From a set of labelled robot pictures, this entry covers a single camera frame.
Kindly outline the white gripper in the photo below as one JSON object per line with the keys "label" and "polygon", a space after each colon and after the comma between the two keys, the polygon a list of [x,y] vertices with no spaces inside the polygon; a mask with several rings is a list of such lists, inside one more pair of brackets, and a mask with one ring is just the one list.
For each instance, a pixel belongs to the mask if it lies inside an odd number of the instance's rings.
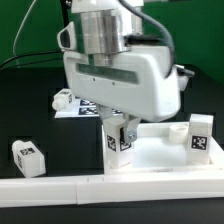
{"label": "white gripper", "polygon": [[134,46],[115,54],[111,67],[94,66],[86,55],[67,51],[64,67],[73,95],[101,104],[97,112],[102,120],[112,116],[111,108],[128,113],[123,115],[126,143],[137,139],[140,118],[159,122],[180,109],[177,71],[170,67],[165,46]]}

